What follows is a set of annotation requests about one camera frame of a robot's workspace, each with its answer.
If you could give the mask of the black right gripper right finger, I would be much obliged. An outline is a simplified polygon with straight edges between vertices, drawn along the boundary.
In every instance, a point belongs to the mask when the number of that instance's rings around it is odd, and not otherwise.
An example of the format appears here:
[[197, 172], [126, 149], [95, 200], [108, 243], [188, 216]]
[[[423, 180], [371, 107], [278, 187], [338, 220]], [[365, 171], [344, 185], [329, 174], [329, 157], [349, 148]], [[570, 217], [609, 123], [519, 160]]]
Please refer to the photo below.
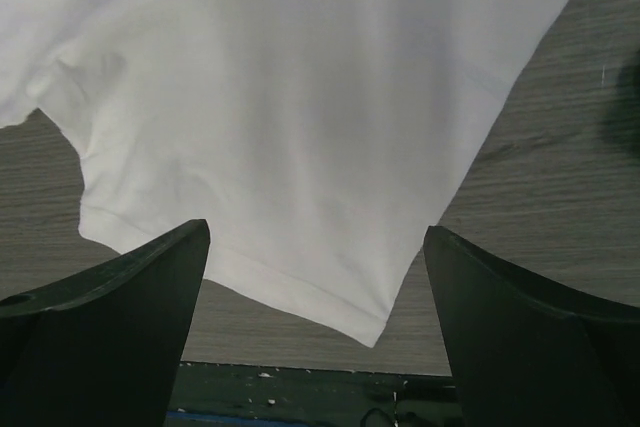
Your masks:
[[639, 310], [430, 227], [424, 256], [468, 426], [636, 426]]

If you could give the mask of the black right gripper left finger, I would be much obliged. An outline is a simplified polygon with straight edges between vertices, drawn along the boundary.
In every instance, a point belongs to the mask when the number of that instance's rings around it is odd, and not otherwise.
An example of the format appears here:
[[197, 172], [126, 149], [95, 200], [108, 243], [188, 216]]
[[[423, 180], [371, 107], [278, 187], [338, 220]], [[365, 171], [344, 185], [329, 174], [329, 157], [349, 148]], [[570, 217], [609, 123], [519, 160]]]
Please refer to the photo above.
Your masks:
[[163, 425], [209, 246], [191, 220], [3, 299], [2, 425]]

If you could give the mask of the white flower print t-shirt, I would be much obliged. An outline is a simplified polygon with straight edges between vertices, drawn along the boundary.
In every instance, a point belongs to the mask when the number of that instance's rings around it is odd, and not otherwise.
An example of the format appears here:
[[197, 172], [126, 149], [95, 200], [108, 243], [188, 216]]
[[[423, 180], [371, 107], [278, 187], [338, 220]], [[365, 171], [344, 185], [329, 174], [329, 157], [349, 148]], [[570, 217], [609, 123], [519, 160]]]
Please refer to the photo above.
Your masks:
[[80, 159], [82, 237], [193, 218], [205, 278], [365, 346], [568, 0], [1, 0], [1, 123]]

